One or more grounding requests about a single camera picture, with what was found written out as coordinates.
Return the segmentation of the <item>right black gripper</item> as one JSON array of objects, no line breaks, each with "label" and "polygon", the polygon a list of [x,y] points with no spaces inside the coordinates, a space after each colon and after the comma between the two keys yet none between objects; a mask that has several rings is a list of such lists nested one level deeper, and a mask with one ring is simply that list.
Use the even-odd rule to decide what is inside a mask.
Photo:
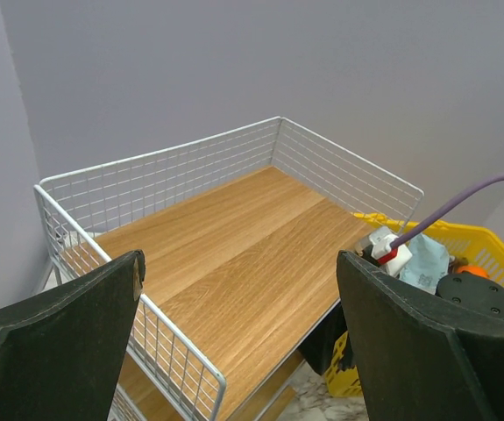
[{"label": "right black gripper", "polygon": [[346,331],[342,305],[338,302],[299,345],[300,354],[317,375],[323,375],[330,367],[334,345]]}]

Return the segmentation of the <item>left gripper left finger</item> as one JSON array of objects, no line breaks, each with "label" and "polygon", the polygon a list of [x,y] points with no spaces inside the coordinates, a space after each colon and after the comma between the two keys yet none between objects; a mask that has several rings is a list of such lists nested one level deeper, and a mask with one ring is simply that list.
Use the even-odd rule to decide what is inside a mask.
[{"label": "left gripper left finger", "polygon": [[142,294],[133,250],[0,309],[0,420],[105,420]]}]

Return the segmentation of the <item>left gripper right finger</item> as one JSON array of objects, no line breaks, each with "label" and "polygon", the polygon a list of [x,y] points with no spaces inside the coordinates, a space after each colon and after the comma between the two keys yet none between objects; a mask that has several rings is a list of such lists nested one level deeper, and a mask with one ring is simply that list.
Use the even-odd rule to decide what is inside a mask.
[{"label": "left gripper right finger", "polygon": [[337,283],[372,420],[504,420],[504,320],[406,284],[355,253]]}]

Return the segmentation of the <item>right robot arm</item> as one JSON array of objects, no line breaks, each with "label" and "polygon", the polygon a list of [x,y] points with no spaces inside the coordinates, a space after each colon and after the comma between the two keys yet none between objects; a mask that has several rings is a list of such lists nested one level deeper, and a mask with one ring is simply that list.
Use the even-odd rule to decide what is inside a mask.
[{"label": "right robot arm", "polygon": [[[504,288],[485,275],[475,275],[466,269],[443,276],[435,286],[416,287],[468,310],[504,320]],[[337,304],[299,345],[300,354],[318,375],[330,367],[335,342],[346,331],[342,306]]]}]

